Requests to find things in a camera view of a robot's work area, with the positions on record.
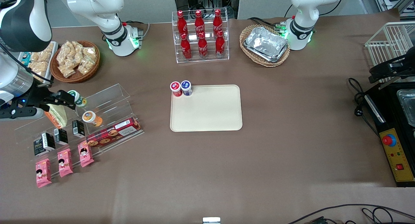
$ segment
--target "beige tray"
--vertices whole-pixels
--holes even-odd
[[[191,96],[172,95],[170,129],[174,132],[237,131],[242,128],[237,85],[200,85]]]

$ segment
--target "red button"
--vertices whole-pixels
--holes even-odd
[[[384,136],[384,137],[382,138],[382,141],[383,141],[383,143],[384,143],[385,145],[387,145],[387,146],[390,146],[391,144],[393,144],[392,137],[390,137],[390,136]]]

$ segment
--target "red glass bottle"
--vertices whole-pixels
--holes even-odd
[[[177,16],[178,16],[177,28],[179,30],[180,37],[181,37],[181,35],[186,35],[186,37],[187,37],[187,35],[188,35],[187,22],[183,18],[183,11],[182,10],[177,11]]]
[[[192,52],[190,50],[190,43],[187,41],[187,36],[185,34],[181,35],[181,48],[184,56],[184,60],[189,61],[192,59]]]
[[[199,56],[202,60],[206,60],[208,58],[208,42],[205,39],[205,32],[201,32],[199,34]]]
[[[218,31],[216,38],[216,57],[223,58],[225,55],[225,39],[223,39],[223,31]]]
[[[202,19],[202,12],[196,10],[196,21],[195,21],[196,35],[200,39],[200,35],[203,33],[203,38],[205,38],[205,22]]]
[[[213,38],[217,37],[218,31],[222,31],[222,18],[220,9],[215,10],[215,19],[213,20]]]

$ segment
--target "wicker basket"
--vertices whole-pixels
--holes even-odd
[[[239,36],[239,42],[240,42],[240,47],[242,49],[242,51],[255,63],[265,66],[265,67],[275,67],[280,65],[281,63],[283,63],[288,55],[290,54],[290,47],[288,47],[286,49],[286,51],[284,52],[284,54],[281,56],[281,58],[278,60],[277,63],[270,63],[269,61],[265,60],[264,58],[260,57],[259,55],[253,53],[252,51],[248,50],[247,48],[245,48],[245,46],[243,45],[243,42],[245,41],[245,39],[251,34],[252,30],[256,27],[260,27],[261,25],[252,25],[252,26],[248,26],[246,27],[241,35]],[[277,34],[277,32],[273,29],[271,29],[268,26],[263,26],[265,29],[268,29],[270,32]]]
[[[86,81],[87,79],[91,78],[92,75],[95,74],[95,72],[98,70],[98,67],[100,65],[100,50],[98,50],[97,46],[95,44],[93,44],[92,42],[88,42],[88,41],[78,41],[79,44],[81,44],[83,47],[86,48],[95,48],[95,51],[97,53],[97,61],[95,62],[95,65],[92,67],[92,69],[87,73],[87,74],[82,74],[77,70],[77,67],[75,68],[75,74],[71,75],[68,78],[65,78],[61,71],[58,69],[59,63],[56,60],[56,57],[59,54],[59,51],[61,50],[60,48],[58,49],[58,51],[56,51],[55,55],[52,58],[51,64],[50,64],[50,69],[51,69],[51,73],[53,75],[53,77],[55,79],[57,79],[58,81],[61,82],[66,82],[66,83],[79,83],[79,82],[83,82]]]

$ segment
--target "table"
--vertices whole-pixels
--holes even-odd
[[[131,94],[145,133],[91,167],[38,189],[34,164],[13,138],[13,130],[25,122],[1,122],[0,220],[201,223],[202,217],[219,216],[224,224],[283,224],[343,203],[413,213],[415,188],[394,186],[380,141],[353,115],[354,92],[347,86],[347,78],[354,77],[370,87],[363,44],[384,23],[398,19],[397,11],[321,17],[310,44],[292,51],[277,68],[253,63],[239,48],[239,33],[252,24],[249,20],[230,21],[230,61],[180,65],[169,23],[152,24],[143,49],[128,57],[108,50],[97,27],[53,29],[59,43],[95,43],[102,61],[87,82],[56,82],[52,90],[76,89],[89,96],[120,83]],[[238,85],[243,128],[172,132],[169,84],[184,79],[194,85]],[[366,222],[357,207],[321,215]]]

